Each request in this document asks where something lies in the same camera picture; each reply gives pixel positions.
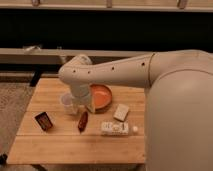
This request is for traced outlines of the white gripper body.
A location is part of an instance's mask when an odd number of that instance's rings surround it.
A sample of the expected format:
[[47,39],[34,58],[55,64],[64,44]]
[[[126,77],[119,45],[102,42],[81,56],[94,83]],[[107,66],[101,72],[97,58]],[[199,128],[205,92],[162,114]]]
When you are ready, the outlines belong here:
[[89,106],[92,104],[91,90],[88,84],[70,87],[72,100],[76,105]]

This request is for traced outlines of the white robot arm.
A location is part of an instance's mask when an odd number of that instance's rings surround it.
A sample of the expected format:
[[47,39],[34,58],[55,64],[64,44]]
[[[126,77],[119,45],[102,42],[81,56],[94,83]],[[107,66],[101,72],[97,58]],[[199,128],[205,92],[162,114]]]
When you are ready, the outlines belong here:
[[94,65],[77,55],[59,69],[77,100],[91,83],[143,88],[147,171],[213,171],[213,53],[152,52]]

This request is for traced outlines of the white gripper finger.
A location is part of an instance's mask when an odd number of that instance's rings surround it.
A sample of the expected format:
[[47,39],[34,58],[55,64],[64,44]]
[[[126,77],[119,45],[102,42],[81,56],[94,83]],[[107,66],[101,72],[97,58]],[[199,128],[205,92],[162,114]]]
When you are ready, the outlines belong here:
[[95,113],[96,112],[96,108],[95,108],[95,103],[94,101],[89,102],[86,105],[86,108],[91,112],[91,113]]

